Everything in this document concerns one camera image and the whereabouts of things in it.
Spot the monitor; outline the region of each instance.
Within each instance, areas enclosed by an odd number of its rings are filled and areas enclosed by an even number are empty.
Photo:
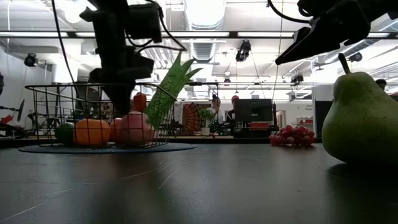
[[[235,121],[267,122],[273,120],[271,99],[238,99],[235,101]]]

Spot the bunch of grapes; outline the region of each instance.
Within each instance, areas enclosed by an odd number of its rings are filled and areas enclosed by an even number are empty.
[[[311,146],[315,143],[315,133],[303,126],[293,128],[291,125],[287,125],[275,135],[269,136],[269,141],[273,146]]]

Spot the potted plant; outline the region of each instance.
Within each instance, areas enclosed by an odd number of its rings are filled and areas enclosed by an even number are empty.
[[[201,109],[199,117],[205,122],[205,126],[201,128],[201,135],[208,136],[210,134],[210,120],[214,118],[214,114],[208,109]]]

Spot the green leaves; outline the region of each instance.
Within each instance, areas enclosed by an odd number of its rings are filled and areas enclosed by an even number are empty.
[[[178,96],[182,88],[189,82],[191,77],[198,73],[201,68],[195,69],[187,73],[195,61],[191,59],[181,65],[181,55],[178,53],[173,65],[167,72],[160,87],[167,93],[170,93],[174,98]],[[167,115],[170,115],[171,108],[173,107],[174,99],[160,89],[157,89],[154,97],[152,97],[145,114],[149,117],[149,123],[158,129],[160,124],[164,121]]]

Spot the black table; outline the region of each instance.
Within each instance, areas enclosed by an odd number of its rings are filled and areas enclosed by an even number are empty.
[[[157,154],[0,150],[0,223],[398,223],[396,172],[313,149]]]

